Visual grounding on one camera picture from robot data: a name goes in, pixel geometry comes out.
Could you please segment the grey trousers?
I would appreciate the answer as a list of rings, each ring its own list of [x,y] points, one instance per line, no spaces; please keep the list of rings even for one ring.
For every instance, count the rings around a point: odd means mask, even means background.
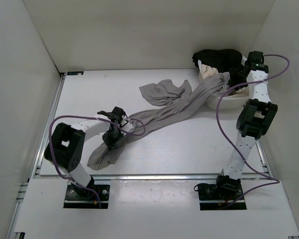
[[[130,115],[131,134],[115,143],[113,149],[101,143],[89,156],[87,166],[101,170],[115,164],[127,144],[163,127],[189,119],[212,97],[224,93],[229,80],[230,74],[225,72],[204,79],[195,89],[192,89],[188,80],[177,87],[171,79],[141,86],[142,97],[156,108]]]

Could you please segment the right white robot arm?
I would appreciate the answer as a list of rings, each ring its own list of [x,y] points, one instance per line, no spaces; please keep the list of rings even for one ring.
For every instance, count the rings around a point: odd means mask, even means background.
[[[241,186],[242,170],[247,165],[251,149],[265,135],[278,111],[267,87],[269,68],[264,64],[263,52],[252,51],[244,63],[243,76],[248,83],[249,99],[241,111],[236,129],[238,136],[228,164],[216,179],[214,194],[219,199],[235,195]]]

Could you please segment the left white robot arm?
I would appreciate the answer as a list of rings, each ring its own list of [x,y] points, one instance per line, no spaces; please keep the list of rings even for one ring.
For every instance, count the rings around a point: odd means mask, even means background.
[[[60,122],[54,129],[44,158],[54,164],[58,171],[65,173],[75,192],[83,199],[96,200],[94,179],[82,164],[84,143],[101,135],[101,149],[106,152],[117,148],[124,142],[121,128],[128,123],[127,115],[122,108],[114,107],[111,112],[100,111],[101,118],[81,119],[79,123],[66,124]]]

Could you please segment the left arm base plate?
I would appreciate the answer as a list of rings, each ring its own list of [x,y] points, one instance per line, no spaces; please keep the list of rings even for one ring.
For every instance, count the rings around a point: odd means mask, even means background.
[[[83,191],[81,188],[72,183],[68,183],[64,197],[63,208],[66,209],[108,209],[110,185],[97,184],[94,185],[100,202],[95,194],[91,191]]]

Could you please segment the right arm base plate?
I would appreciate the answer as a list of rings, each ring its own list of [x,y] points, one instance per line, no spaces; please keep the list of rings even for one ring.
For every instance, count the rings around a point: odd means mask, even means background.
[[[241,195],[243,195],[242,187],[238,188],[237,192],[221,193],[215,184],[200,183],[194,186],[194,191],[198,193],[199,205],[201,211],[222,210],[246,210],[247,206],[244,197],[241,197],[233,205],[231,204]]]

